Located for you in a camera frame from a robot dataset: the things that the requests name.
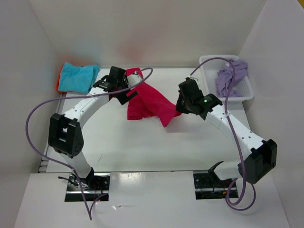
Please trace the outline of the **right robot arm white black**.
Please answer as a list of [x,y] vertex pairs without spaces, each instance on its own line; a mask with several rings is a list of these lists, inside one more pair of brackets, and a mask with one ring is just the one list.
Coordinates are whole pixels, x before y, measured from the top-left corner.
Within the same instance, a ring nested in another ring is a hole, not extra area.
[[236,161],[220,161],[209,168],[210,185],[218,187],[227,179],[237,178],[256,184],[276,166],[276,142],[272,139],[266,141],[254,134],[215,95],[204,95],[194,79],[187,77],[179,84],[176,110],[200,116],[235,143],[242,153],[242,158]]

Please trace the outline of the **magenta t shirt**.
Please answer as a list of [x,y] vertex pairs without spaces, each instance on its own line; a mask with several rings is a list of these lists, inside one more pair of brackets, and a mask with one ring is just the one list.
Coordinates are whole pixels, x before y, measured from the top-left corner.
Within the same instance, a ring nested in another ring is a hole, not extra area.
[[143,82],[134,89],[138,95],[128,102],[128,120],[158,117],[163,127],[167,127],[174,117],[181,115],[175,104],[149,84]]

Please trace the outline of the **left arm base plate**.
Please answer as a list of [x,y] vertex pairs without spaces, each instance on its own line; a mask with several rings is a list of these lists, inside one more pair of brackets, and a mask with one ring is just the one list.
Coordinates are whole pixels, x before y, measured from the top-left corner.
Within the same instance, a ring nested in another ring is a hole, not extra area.
[[79,183],[76,176],[71,173],[67,180],[65,202],[81,202],[83,201],[81,188],[83,188],[84,196],[86,201],[93,202],[99,196],[102,195],[98,201],[108,201],[109,199],[109,188],[110,188],[110,174],[98,174],[94,176],[94,182]]

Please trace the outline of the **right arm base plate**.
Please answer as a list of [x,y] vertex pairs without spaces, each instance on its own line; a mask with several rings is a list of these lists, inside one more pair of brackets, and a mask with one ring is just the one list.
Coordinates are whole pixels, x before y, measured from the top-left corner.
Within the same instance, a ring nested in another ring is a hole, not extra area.
[[224,199],[232,179],[212,181],[207,171],[193,173],[196,200]]

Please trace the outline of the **cyan t shirt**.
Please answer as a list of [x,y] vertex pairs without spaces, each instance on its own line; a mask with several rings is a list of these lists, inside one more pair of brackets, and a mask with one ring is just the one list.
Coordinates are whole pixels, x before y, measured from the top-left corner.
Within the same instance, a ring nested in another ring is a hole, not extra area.
[[61,92],[76,92],[88,94],[95,83],[100,67],[98,65],[74,66],[65,62],[58,90]]

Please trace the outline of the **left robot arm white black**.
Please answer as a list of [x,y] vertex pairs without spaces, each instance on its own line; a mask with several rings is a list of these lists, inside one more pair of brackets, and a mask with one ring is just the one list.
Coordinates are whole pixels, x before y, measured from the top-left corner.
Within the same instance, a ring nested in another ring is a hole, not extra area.
[[73,174],[79,176],[77,183],[84,190],[91,189],[96,178],[94,169],[82,152],[83,126],[112,98],[116,98],[122,105],[129,102],[137,95],[137,92],[130,90],[131,87],[141,81],[138,73],[127,75],[126,70],[113,66],[108,75],[94,83],[87,98],[81,99],[63,114],[51,116],[48,144],[71,166]]

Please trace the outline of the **orange t shirt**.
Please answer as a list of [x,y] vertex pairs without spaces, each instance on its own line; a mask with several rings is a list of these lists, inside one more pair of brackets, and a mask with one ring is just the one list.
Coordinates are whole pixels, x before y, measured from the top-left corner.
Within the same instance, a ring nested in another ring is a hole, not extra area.
[[55,89],[56,89],[56,91],[57,91],[59,94],[61,93],[61,91],[58,90],[58,88],[59,88],[59,82],[60,82],[61,70],[62,70],[62,68],[59,70],[59,73],[58,73],[58,75],[57,75],[56,84],[55,84],[55,86],[56,86]]

